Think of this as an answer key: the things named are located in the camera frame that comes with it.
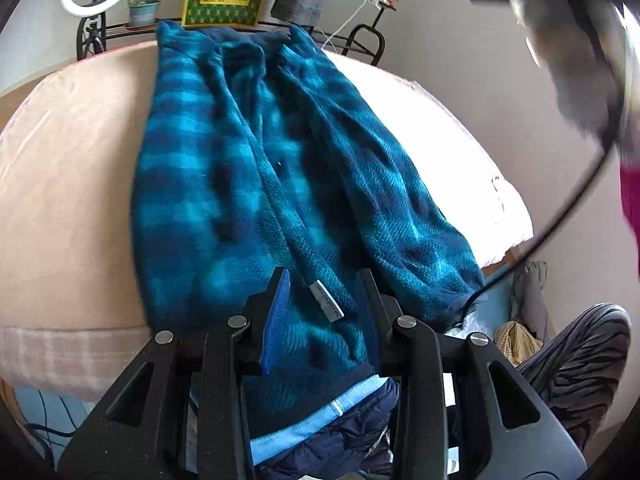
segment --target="person's leg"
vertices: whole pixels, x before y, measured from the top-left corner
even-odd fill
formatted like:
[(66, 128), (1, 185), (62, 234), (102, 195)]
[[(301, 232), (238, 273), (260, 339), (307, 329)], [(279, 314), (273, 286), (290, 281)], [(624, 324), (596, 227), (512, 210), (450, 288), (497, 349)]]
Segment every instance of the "person's leg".
[(630, 327), (621, 306), (592, 306), (517, 368), (580, 449), (595, 435), (618, 389)]

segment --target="red garment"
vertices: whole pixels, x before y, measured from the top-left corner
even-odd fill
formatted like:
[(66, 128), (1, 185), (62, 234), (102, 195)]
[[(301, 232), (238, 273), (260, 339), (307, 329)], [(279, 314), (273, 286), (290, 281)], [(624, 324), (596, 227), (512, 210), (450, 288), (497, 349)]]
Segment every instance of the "red garment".
[(640, 168), (620, 166), (620, 198), (622, 211), (636, 234), (636, 244), (640, 254)]

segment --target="white tag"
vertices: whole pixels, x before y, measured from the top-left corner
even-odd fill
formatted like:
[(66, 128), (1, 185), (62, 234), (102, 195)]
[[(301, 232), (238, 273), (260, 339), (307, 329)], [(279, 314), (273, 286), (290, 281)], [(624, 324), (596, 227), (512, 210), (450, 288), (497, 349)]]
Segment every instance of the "white tag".
[(311, 285), (309, 285), (309, 288), (320, 305), (320, 308), (324, 312), (324, 315), (329, 320), (329, 323), (333, 323), (334, 321), (338, 321), (340, 318), (344, 317), (344, 313), (338, 304), (335, 303), (334, 298), (332, 298), (329, 291), (326, 290), (320, 280), (315, 280)]

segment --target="bed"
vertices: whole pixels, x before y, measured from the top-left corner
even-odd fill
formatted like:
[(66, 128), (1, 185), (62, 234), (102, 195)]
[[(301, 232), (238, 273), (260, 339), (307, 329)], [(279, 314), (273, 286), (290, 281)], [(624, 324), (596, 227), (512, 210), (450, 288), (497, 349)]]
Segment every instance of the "bed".
[[(156, 55), (150, 41), (49, 75), (0, 137), (0, 376), (10, 384), (97, 400), (148, 339), (129, 199)], [(415, 82), (327, 55), (481, 267), (532, 237), (520, 195), (442, 104)]]

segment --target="plaid shirt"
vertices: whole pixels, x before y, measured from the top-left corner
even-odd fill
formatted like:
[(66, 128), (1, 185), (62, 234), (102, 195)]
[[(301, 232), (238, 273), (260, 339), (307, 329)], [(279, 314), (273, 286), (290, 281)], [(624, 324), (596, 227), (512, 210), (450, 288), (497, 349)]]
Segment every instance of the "plaid shirt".
[[(357, 270), (371, 268), (381, 292), (437, 330), (462, 318), (482, 284), (468, 243), (306, 33), (164, 22), (158, 45), (132, 199), (150, 325), (205, 330), (240, 312), (274, 267), (290, 272), (274, 369), (246, 381), (252, 436), (297, 422), (370, 374), (350, 294)], [(326, 320), (308, 289), (315, 280), (343, 319)]]

